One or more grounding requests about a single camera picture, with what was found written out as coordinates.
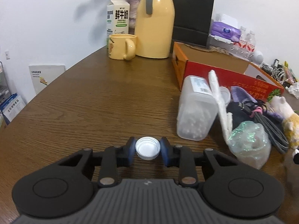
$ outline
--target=plush animal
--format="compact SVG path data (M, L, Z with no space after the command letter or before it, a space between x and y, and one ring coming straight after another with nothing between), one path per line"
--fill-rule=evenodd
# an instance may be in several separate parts
M293 111L285 97L274 96L270 105L277 114L285 118L282 122L284 134L290 148L297 149L299 146L299 115Z

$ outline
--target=black cable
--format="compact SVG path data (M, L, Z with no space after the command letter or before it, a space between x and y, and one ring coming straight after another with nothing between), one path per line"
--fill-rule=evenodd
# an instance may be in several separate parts
M245 113L251 115L256 106L262 107L264 105L264 102L259 100L256 103L252 101L244 102L243 104L240 104L240 107ZM271 144L277 149L277 151L281 154L285 154L289 148L289 142L284 133L282 133L271 120L259 112L254 112L253 120L255 123L260 123L264 127Z

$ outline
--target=charging cable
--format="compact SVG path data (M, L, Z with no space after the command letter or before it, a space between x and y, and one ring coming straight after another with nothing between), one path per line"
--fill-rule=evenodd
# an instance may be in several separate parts
M271 120L263 115L262 107L257 106L252 110L249 106L246 105L246 103L248 102L239 103L239 107L241 108L241 110L243 110L246 114L253 118L255 123L260 123L264 127L265 132L268 134L271 144L275 146L279 153L285 154L289 148L289 142L286 139L284 133L282 133L281 130L278 129Z

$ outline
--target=bottle cap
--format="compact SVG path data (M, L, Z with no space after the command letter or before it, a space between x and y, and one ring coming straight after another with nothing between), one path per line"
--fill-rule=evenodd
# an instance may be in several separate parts
M160 152L160 142L153 137L142 137L136 142L135 146L138 157L143 160L153 160Z
M219 89L225 106L228 106L229 102L231 101L231 92L226 87L219 87Z

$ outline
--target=wooden table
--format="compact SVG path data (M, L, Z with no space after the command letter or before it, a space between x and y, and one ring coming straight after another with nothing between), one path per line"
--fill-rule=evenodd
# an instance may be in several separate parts
M170 59L111 60L103 48L67 70L20 112L0 138L0 223L18 216L11 199L16 181L85 147L101 151L125 144L130 136L165 136L171 144L195 151L210 147L229 154L217 126L210 134L217 143L210 136L201 142L177 136L179 96ZM263 170L285 183L282 160L273 149ZM178 169L163 167L161 158L135 157L133 171L121 168L119 173L130 178L177 179ZM200 167L198 175L204 180ZM298 223L299 206L287 191L278 216Z

